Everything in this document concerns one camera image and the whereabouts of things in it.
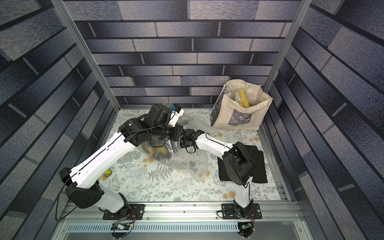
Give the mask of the clear plastic vacuum bag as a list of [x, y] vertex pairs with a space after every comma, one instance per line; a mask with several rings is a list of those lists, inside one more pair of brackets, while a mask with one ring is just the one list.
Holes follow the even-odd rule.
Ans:
[[[161, 163], [163, 166], [170, 167], [185, 175], [190, 175], [196, 182], [202, 182], [208, 174], [209, 153], [204, 150], [199, 150], [199, 149], [194, 150], [192, 147], [183, 149], [180, 146], [180, 141], [177, 141], [177, 142], [173, 141], [173, 142], [175, 143], [175, 146], [176, 146], [175, 148], [176, 152], [173, 158], [169, 160], [160, 160], [160, 161], [156, 160], [156, 161]], [[146, 154], [148, 154], [145, 148], [146, 145], [147, 145], [147, 142], [142, 143], [139, 149], [142, 152], [145, 152]]]

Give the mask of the yellow black plaid shirt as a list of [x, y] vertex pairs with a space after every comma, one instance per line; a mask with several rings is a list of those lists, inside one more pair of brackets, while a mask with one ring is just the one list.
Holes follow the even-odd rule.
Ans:
[[175, 155], [175, 143], [170, 140], [151, 140], [147, 142], [146, 152], [155, 160], [169, 160]]

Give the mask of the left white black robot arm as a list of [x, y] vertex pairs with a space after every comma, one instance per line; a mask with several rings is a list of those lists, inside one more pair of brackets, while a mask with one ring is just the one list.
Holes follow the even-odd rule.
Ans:
[[72, 169], [64, 168], [60, 176], [66, 193], [79, 209], [97, 206], [121, 219], [130, 213], [130, 205], [122, 194], [100, 184], [99, 177], [126, 153], [151, 139], [178, 141], [183, 128], [177, 125], [184, 110], [179, 105], [153, 105], [147, 114], [123, 123], [112, 138], [88, 159]]

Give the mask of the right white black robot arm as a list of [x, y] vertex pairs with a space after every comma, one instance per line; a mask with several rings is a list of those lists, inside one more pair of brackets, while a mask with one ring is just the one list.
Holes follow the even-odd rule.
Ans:
[[201, 130], [193, 129], [183, 132], [180, 144], [185, 149], [193, 147], [195, 150], [207, 151], [223, 161], [227, 175], [237, 185], [235, 213], [240, 219], [247, 218], [253, 207], [251, 183], [256, 166], [246, 146], [240, 142], [230, 144], [216, 140]]

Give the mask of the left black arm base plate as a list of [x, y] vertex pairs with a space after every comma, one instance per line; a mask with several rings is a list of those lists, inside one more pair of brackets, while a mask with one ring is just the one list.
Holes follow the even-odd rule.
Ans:
[[108, 210], [104, 211], [103, 220], [124, 220], [126, 218], [133, 219], [133, 220], [142, 220], [145, 210], [144, 204], [129, 204], [126, 206], [123, 206], [119, 211], [116, 213], [111, 213]]

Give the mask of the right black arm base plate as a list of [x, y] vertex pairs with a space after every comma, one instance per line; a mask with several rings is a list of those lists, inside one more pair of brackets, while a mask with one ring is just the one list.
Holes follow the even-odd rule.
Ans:
[[250, 203], [246, 208], [242, 208], [236, 203], [230, 203], [222, 204], [221, 207], [225, 220], [259, 220], [263, 218], [259, 204]]

